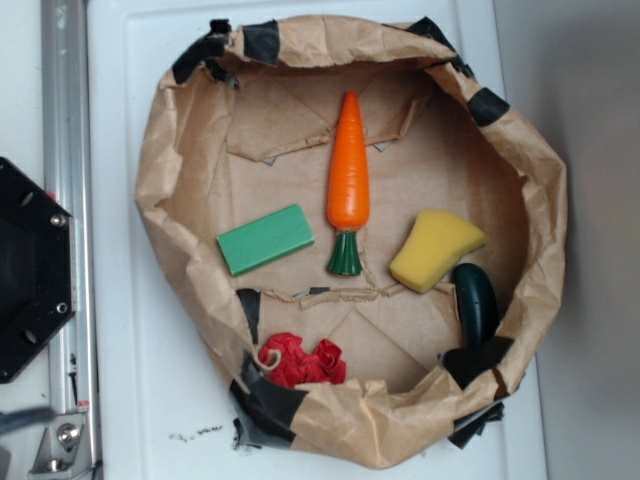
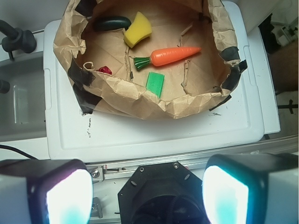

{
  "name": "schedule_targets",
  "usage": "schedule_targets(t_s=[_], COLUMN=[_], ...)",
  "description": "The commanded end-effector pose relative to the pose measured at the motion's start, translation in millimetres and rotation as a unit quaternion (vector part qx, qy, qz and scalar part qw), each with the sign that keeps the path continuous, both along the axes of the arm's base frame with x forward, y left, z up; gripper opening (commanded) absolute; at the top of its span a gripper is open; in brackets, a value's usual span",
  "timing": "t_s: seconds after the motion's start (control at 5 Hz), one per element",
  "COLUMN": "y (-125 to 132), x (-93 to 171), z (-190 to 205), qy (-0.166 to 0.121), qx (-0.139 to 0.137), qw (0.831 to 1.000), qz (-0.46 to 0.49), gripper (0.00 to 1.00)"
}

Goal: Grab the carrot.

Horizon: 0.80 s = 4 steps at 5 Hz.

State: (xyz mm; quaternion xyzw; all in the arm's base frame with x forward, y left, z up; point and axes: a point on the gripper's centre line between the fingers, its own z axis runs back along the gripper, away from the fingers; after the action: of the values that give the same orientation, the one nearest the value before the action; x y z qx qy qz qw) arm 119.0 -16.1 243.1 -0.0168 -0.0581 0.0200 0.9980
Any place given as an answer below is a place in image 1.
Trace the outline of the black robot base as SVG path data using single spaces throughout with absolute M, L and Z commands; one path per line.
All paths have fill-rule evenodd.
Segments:
M 1 159 L 1 382 L 14 381 L 74 313 L 71 216 Z

